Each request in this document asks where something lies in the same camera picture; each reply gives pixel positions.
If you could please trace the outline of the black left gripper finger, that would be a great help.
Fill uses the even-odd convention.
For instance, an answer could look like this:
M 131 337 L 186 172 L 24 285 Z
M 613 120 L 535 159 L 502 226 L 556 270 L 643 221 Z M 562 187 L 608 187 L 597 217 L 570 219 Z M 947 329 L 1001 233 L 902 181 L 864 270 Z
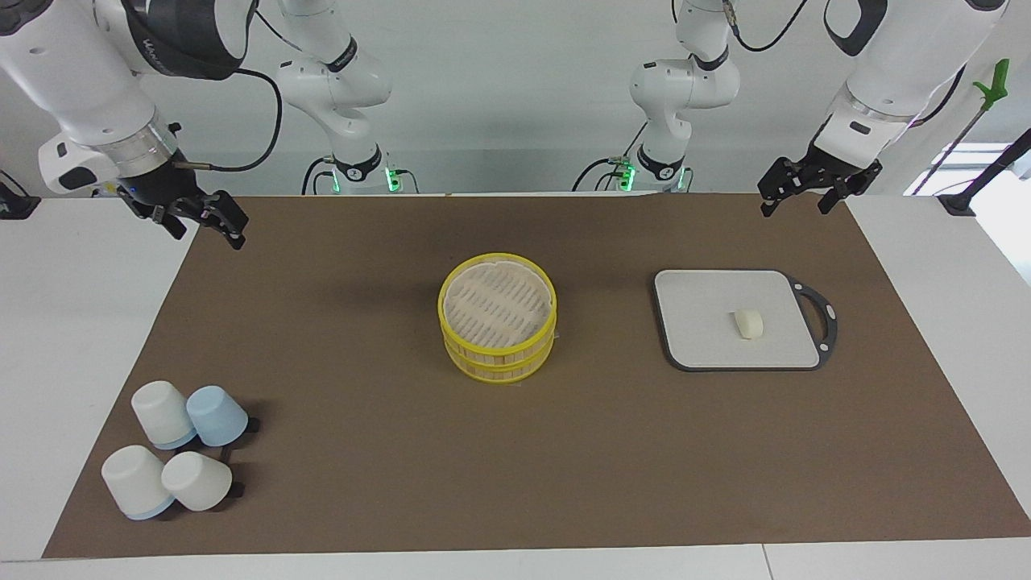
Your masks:
M 818 202 L 818 209 L 821 214 L 828 214 L 840 201 L 844 201 L 850 196 L 860 196 L 865 194 L 868 187 L 872 186 L 873 180 L 882 173 L 882 162 L 874 161 L 869 168 L 856 173 L 853 176 L 837 176 L 832 180 L 831 187 L 828 187 Z
M 762 197 L 760 208 L 764 217 L 771 217 L 777 206 L 792 196 L 802 194 L 809 185 L 809 166 L 789 159 L 777 159 L 758 181 Z

